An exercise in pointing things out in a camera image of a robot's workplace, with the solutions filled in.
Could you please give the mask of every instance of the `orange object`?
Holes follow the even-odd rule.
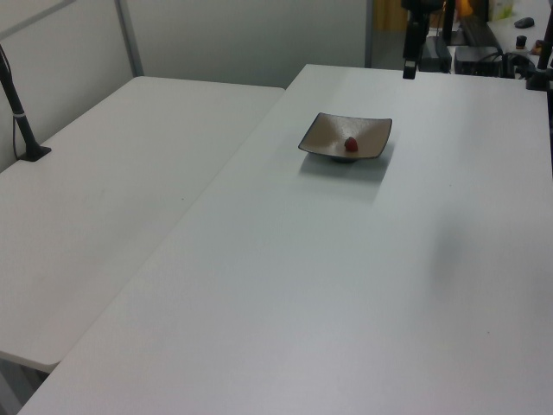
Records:
[[[473,7],[470,5],[468,0],[455,0],[455,5],[457,7],[459,17],[470,16],[474,13]]]

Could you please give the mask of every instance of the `white wall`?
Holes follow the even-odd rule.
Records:
[[[0,43],[39,143],[132,77],[113,0],[77,0]],[[0,171],[14,161],[11,109],[0,91]]]
[[[122,1],[148,76],[287,87],[307,63],[365,64],[367,0]]]

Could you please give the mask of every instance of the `black box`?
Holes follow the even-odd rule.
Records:
[[[455,50],[455,73],[460,75],[497,76],[500,66],[497,48],[459,46]]]

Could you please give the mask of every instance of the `black device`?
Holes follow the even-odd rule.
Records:
[[[455,73],[461,75],[497,76],[501,54],[494,47],[459,46],[455,50]]]
[[[453,31],[455,0],[447,0],[443,20],[442,37],[446,44],[453,46],[494,47],[501,51],[501,46],[487,26],[489,21],[490,0],[469,0],[473,14],[460,19],[460,30]]]
[[[2,46],[0,46],[0,82],[2,82],[2,87],[10,103],[13,117],[17,125],[19,125],[19,130],[21,131],[27,147],[25,154],[23,154],[20,159],[28,162],[35,162],[47,155],[51,149],[48,147],[41,147],[35,140],[35,136],[27,120],[27,115],[25,115],[25,111],[17,95],[16,87],[14,86],[14,81],[11,76],[10,63],[8,62],[8,58]]]
[[[531,17],[523,17],[522,19],[517,20],[515,22],[515,28],[528,29],[534,26],[534,24],[535,24],[534,19],[532,19]]]
[[[482,18],[476,15],[462,17],[461,28],[468,46],[496,48],[502,52],[497,38]]]
[[[448,73],[451,68],[451,60],[451,53],[449,53],[448,45],[443,38],[440,36],[427,37],[419,70],[421,72]]]
[[[404,79],[413,80],[429,33],[430,13],[442,8],[443,0],[401,0],[401,6],[410,12],[405,33]]]

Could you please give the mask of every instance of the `black stand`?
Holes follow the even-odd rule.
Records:
[[[11,111],[14,113],[17,125],[19,125],[19,130],[27,146],[26,153],[23,154],[20,159],[28,162],[35,162],[47,155],[51,149],[48,147],[41,147],[35,140],[35,136],[33,135],[33,131],[31,130],[31,126],[29,125],[27,116],[25,115],[25,111],[17,95],[16,87],[11,77],[10,64],[3,53],[2,47],[0,47],[0,81],[2,82],[3,90],[10,102]]]
[[[433,11],[439,10],[442,0],[401,0],[401,7],[410,12],[407,22],[404,44],[404,79],[415,79],[416,68],[423,53],[423,45],[429,33],[430,18]]]
[[[443,17],[442,38],[448,46],[465,46],[467,41],[461,30],[453,31],[453,19],[455,15],[455,0],[446,2],[446,9]]]
[[[553,48],[553,7],[551,7],[550,19],[547,23],[545,38],[542,43],[542,53],[539,55],[539,62],[530,78],[526,81],[526,89],[532,91],[547,91],[550,80],[553,80],[553,72],[547,68],[550,61],[551,49]]]

